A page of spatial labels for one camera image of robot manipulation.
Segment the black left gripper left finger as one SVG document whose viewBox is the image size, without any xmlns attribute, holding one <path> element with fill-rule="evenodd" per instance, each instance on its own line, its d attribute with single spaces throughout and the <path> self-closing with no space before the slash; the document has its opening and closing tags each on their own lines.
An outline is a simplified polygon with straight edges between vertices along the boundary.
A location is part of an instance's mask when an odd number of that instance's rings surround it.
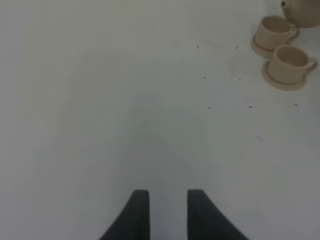
<svg viewBox="0 0 320 240">
<path fill-rule="evenodd" d="M 100 240 L 149 240 L 150 238 L 149 191 L 135 190 Z"/>
</svg>

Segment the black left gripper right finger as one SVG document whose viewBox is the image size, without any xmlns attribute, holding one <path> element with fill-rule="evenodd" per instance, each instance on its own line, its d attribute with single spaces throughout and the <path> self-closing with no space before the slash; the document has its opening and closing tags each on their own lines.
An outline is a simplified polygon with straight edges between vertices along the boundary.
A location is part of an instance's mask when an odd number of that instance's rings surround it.
<svg viewBox="0 0 320 240">
<path fill-rule="evenodd" d="M 187 238 L 189 240 L 247 239 L 200 189 L 187 191 Z"/>
</svg>

